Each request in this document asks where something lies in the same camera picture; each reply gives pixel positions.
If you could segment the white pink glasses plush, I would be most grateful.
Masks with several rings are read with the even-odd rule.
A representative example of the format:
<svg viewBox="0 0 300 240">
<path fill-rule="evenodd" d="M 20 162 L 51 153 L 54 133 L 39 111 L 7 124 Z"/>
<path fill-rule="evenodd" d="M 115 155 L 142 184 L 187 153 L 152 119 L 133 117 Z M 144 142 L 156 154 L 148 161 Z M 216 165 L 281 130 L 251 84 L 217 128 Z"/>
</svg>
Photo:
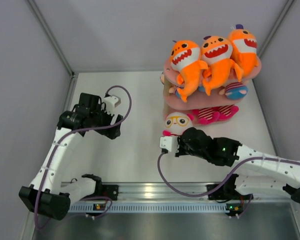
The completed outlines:
<svg viewBox="0 0 300 240">
<path fill-rule="evenodd" d="M 162 135 L 169 136 L 181 136 L 185 130 L 192 128 L 194 116 L 192 114 L 185 114 L 182 112 L 173 112 L 166 116 L 164 119 L 164 130 Z"/>
</svg>

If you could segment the doll plush striped shirt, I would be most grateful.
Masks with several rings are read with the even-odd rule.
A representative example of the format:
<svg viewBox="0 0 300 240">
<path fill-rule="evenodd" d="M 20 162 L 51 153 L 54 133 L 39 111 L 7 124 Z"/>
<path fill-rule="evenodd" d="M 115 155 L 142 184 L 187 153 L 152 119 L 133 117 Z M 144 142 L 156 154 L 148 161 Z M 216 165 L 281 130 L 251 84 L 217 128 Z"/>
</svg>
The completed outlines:
<svg viewBox="0 0 300 240">
<path fill-rule="evenodd" d="M 219 95 L 225 96 L 230 100 L 239 100 L 244 98 L 248 91 L 249 89 L 245 84 L 242 84 L 241 82 L 233 82 L 220 90 Z"/>
</svg>

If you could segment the orange shark plush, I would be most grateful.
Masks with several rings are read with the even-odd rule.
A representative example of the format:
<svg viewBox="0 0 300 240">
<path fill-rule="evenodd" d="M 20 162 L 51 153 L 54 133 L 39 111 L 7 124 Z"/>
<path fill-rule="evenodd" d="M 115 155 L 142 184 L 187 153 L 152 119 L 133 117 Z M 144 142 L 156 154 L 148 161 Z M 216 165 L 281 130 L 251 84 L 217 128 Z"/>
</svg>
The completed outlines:
<svg viewBox="0 0 300 240">
<path fill-rule="evenodd" d="M 230 58 L 243 70 L 242 79 L 245 79 L 259 66 L 257 39 L 242 24 L 236 24 L 227 39 L 233 48 Z"/>
<path fill-rule="evenodd" d="M 208 64 L 201 60 L 201 48 L 191 40 L 174 41 L 169 57 L 170 66 L 178 72 L 176 81 L 183 88 L 177 90 L 183 102 L 188 101 L 198 88 L 201 72 L 208 69 Z"/>
<path fill-rule="evenodd" d="M 208 68 L 202 72 L 202 85 L 205 93 L 210 96 L 211 91 L 222 87 L 228 80 L 231 70 L 236 73 L 240 83 L 243 69 L 231 59 L 233 53 L 232 43 L 225 37 L 206 36 L 200 48 L 201 60 L 207 63 Z"/>
</svg>

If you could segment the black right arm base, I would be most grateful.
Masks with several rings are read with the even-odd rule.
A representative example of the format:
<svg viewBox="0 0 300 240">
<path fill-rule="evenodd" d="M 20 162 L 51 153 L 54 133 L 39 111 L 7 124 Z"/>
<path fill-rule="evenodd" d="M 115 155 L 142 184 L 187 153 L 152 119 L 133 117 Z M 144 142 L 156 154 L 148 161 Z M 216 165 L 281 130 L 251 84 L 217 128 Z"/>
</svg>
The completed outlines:
<svg viewBox="0 0 300 240">
<path fill-rule="evenodd" d="M 207 191 L 211 191 L 214 188 L 216 188 L 218 186 L 218 184 L 208 184 L 206 186 Z M 208 199 L 210 201 L 215 201 L 217 203 L 226 203 L 228 201 L 230 201 L 229 197 L 226 196 L 223 188 L 219 188 L 218 190 L 216 190 L 215 192 L 211 193 L 208 195 Z"/>
</svg>

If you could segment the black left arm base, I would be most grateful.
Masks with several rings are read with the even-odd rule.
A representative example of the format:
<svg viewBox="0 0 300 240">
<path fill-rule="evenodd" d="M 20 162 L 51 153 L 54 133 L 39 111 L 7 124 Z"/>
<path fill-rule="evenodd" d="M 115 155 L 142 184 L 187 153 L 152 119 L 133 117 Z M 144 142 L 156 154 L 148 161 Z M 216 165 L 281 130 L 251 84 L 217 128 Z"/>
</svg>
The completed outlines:
<svg viewBox="0 0 300 240">
<path fill-rule="evenodd" d="M 100 195 L 113 201 L 118 200 L 119 186 L 117 184 L 103 184 Z"/>
</svg>

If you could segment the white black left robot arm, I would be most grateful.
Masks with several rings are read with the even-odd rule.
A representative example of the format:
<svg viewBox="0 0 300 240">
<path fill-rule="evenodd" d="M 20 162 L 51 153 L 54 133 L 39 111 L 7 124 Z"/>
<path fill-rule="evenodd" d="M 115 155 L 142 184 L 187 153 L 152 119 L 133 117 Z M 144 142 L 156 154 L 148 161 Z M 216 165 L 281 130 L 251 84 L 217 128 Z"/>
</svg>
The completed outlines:
<svg viewBox="0 0 300 240">
<path fill-rule="evenodd" d="M 86 132 L 96 131 L 111 140 L 121 134 L 122 115 L 115 115 L 121 99 L 115 95 L 105 97 L 81 93 L 72 110 L 63 112 L 57 123 L 51 148 L 35 178 L 29 186 L 19 190 L 19 197 L 30 212 L 55 220 L 62 220 L 70 206 L 90 197 L 99 199 L 103 194 L 102 179 L 83 174 L 75 182 L 62 186 L 71 156 Z"/>
</svg>

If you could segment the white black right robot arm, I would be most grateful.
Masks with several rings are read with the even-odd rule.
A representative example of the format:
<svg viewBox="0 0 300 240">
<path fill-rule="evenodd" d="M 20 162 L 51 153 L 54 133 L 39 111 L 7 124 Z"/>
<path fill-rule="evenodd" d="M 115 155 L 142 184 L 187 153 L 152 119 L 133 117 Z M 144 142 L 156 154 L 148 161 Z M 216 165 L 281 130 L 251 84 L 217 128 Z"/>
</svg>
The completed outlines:
<svg viewBox="0 0 300 240">
<path fill-rule="evenodd" d="M 300 204 L 300 161 L 252 149 L 227 137 L 211 138 L 191 127 L 178 136 L 176 155 L 190 155 L 220 167 L 230 167 L 223 192 L 238 195 L 278 195 Z"/>
</svg>

